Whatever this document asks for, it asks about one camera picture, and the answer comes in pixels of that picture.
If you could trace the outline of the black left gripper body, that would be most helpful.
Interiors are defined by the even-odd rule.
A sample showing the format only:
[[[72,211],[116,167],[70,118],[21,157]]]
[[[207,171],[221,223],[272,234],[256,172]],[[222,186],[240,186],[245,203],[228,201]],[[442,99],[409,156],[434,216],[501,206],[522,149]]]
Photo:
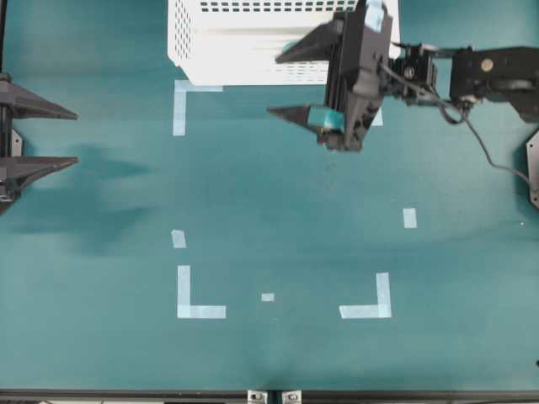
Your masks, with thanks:
[[[6,158],[12,157],[13,145],[13,111],[5,103],[1,102],[1,214],[11,207],[17,199],[15,193],[8,185],[8,168]]]

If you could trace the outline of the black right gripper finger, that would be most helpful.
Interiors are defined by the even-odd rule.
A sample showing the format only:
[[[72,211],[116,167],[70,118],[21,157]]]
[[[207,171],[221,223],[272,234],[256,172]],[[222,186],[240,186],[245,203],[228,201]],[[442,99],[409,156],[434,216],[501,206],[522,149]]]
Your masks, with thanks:
[[[283,50],[276,58],[278,64],[300,61],[329,61],[332,51],[339,44],[344,22],[333,20],[321,24],[305,37]]]
[[[320,134],[322,132],[319,125],[309,123],[309,115],[311,112],[310,105],[270,107],[267,108],[266,111],[276,118],[298,125],[303,129],[309,130],[315,134]]]

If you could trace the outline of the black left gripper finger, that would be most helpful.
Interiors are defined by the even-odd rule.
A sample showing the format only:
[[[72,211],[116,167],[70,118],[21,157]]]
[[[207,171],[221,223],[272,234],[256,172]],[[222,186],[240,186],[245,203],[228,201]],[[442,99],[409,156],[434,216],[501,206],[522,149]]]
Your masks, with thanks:
[[[24,189],[33,182],[76,163],[77,157],[2,157],[1,185]]]
[[[1,82],[1,106],[9,109],[14,119],[78,119],[76,113],[11,82]]]

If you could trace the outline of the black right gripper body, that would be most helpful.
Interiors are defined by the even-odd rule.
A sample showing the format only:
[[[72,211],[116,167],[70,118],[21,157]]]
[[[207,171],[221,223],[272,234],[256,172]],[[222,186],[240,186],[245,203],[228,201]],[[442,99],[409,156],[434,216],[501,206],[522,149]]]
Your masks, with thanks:
[[[362,151],[382,106],[379,65],[388,61],[391,34],[392,15],[383,1],[359,1],[323,25],[329,61],[323,105],[343,118],[340,129],[324,129],[318,137],[329,150]]]

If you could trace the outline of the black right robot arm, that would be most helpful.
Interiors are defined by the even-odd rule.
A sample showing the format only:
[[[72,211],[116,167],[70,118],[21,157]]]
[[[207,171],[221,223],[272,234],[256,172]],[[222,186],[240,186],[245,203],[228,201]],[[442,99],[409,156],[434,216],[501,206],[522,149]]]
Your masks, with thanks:
[[[338,152],[360,152],[384,98],[408,105],[435,106],[465,119],[487,99],[508,103],[525,122],[538,120],[538,50],[509,47],[474,50],[399,44],[403,56],[392,59],[392,15],[385,3],[359,1],[338,11],[275,59],[278,64],[326,61],[328,74],[321,119],[315,105],[274,107],[268,111],[311,131],[318,143]]]

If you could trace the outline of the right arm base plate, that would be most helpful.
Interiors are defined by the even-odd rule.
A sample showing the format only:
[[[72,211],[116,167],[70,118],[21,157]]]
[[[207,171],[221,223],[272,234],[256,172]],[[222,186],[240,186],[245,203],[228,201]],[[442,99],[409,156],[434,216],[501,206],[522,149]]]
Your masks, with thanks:
[[[538,184],[539,184],[539,133],[536,130],[526,143],[526,160],[528,168],[530,201],[535,208],[538,204]]]

